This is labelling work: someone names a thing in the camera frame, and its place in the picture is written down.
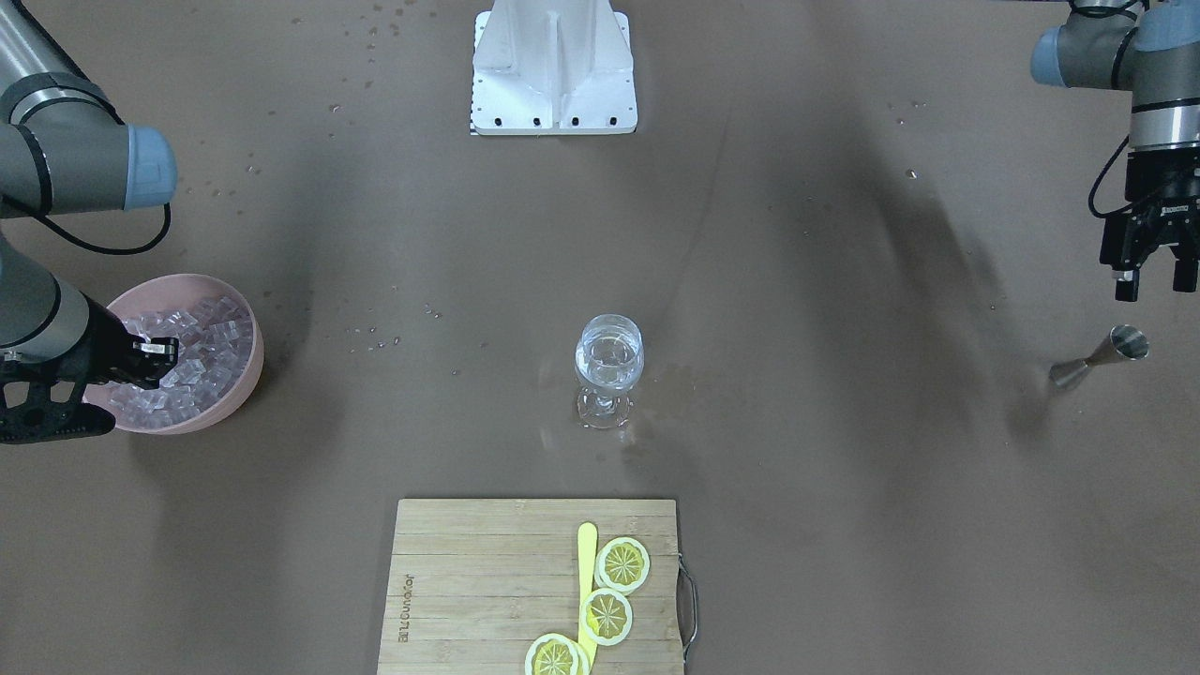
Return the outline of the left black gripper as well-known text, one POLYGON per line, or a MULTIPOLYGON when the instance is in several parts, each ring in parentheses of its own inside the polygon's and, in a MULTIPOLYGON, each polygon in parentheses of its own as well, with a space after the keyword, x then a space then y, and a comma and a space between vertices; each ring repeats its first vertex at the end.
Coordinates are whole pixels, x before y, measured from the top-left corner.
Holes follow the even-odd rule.
POLYGON ((1127 204, 1104 219, 1099 262, 1114 270, 1117 301, 1135 303, 1140 269, 1158 247, 1175 256, 1172 291, 1196 293, 1196 147, 1132 151, 1127 156, 1127 204))

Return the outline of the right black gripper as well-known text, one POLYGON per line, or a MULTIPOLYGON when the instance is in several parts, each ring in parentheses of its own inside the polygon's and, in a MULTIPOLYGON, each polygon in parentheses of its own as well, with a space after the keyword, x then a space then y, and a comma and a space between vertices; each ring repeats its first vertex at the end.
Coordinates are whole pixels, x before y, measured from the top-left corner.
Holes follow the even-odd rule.
POLYGON ((56 381, 128 383, 156 390, 174 371, 178 338, 140 338, 109 313, 90 313, 80 340, 56 363, 56 381))

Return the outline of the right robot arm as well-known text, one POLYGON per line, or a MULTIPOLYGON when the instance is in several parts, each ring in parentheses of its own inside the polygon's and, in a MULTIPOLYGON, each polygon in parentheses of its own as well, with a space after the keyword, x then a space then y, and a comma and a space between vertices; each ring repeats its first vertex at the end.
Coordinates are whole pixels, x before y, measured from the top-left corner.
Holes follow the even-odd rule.
MULTIPOLYGON (((22 1, 2 4, 2 217, 34 219, 98 255, 157 247, 172 226, 178 162, 154 127, 125 123, 22 1), (102 247, 68 233, 68 214, 164 210, 138 247, 102 247)), ((158 388, 178 341, 134 338, 103 306, 2 243, 2 358, 47 382, 158 388)))

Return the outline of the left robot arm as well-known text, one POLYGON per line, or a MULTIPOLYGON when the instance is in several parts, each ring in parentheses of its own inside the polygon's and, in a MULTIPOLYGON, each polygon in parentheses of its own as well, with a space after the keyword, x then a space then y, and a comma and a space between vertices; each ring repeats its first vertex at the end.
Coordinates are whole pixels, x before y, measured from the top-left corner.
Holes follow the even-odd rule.
POLYGON ((1199 5, 1195 1, 1072 1, 1031 53, 1032 80, 1055 88, 1127 91, 1124 204, 1088 202, 1104 225, 1100 264, 1118 301, 1135 301, 1142 265, 1170 249, 1172 288, 1196 292, 1199 251, 1199 5))

